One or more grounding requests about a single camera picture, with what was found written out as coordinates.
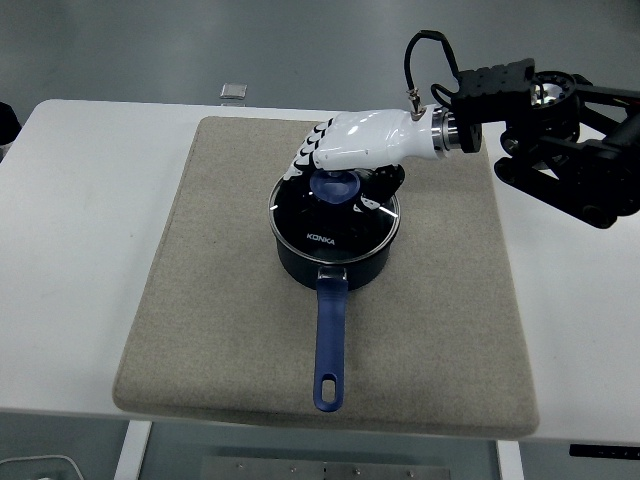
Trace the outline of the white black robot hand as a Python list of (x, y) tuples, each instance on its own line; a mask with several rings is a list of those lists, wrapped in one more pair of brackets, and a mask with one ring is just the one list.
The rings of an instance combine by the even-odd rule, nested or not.
[(311, 176), (317, 171), (369, 172), (371, 176), (360, 181), (358, 193), (346, 204), (358, 214), (376, 211), (399, 189), (402, 161), (446, 157), (442, 136), (433, 132), (434, 112), (429, 107), (418, 120), (398, 109), (342, 112), (311, 129), (284, 173), (283, 183), (308, 193)]

